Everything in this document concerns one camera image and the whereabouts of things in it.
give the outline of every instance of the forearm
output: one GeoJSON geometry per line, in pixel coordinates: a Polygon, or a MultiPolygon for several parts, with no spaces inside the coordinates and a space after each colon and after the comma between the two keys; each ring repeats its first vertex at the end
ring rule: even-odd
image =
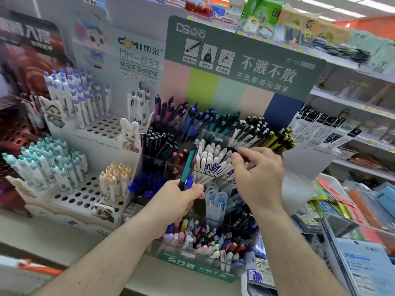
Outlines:
{"type": "Polygon", "coordinates": [[[279,295],[349,296],[283,209],[254,216],[279,295]]]}
{"type": "Polygon", "coordinates": [[[137,214],[34,296],[118,296],[154,238],[151,227],[137,214]]]}

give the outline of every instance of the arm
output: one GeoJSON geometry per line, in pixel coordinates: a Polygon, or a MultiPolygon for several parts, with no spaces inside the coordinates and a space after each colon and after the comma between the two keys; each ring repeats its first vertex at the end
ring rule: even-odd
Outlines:
{"type": "Polygon", "coordinates": [[[179,222],[196,198],[204,198],[202,185],[181,192],[178,182],[168,181],[140,213],[34,296],[118,296],[148,244],[179,222]]]}
{"type": "Polygon", "coordinates": [[[349,296],[281,206],[281,157],[268,148],[237,151],[256,165],[246,170],[243,158],[232,155],[237,190],[259,225],[279,295],[349,296]]]}

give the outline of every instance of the logo on package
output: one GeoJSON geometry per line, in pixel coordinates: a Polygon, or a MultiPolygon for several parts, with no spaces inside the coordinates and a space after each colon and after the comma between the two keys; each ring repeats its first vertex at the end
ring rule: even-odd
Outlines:
{"type": "Polygon", "coordinates": [[[199,29],[199,28],[191,28],[191,26],[185,25],[185,24],[181,24],[181,23],[177,23],[177,27],[176,27],[177,32],[182,32],[188,35],[192,35],[192,36],[196,36],[196,37],[200,37],[200,38],[205,38],[206,37],[206,31],[199,29]]]}

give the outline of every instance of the person's left hand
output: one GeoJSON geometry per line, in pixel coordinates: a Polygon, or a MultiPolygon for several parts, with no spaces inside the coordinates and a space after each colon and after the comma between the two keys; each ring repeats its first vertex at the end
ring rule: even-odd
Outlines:
{"type": "Polygon", "coordinates": [[[167,181],[141,210],[141,213],[155,220],[155,238],[162,236],[170,224],[180,222],[195,199],[205,198],[202,184],[193,184],[190,189],[181,192],[179,182],[179,179],[167,181]]]}

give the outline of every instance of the cartoon mouse illustration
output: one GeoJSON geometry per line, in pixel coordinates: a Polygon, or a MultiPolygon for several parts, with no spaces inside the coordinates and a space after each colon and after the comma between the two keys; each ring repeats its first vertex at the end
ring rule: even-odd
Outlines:
{"type": "Polygon", "coordinates": [[[39,96],[38,98],[43,112],[47,115],[48,121],[52,122],[53,125],[58,128],[63,128],[63,118],[65,118],[65,116],[60,102],[50,101],[42,96],[39,96]]]}
{"type": "Polygon", "coordinates": [[[86,62],[101,69],[105,65],[104,54],[108,40],[105,27],[98,27],[88,21],[76,21],[74,29],[78,39],[85,47],[86,62]]]}
{"type": "Polygon", "coordinates": [[[121,118],[121,126],[121,134],[116,139],[122,141],[123,148],[139,153],[141,149],[139,124],[121,118]]]}

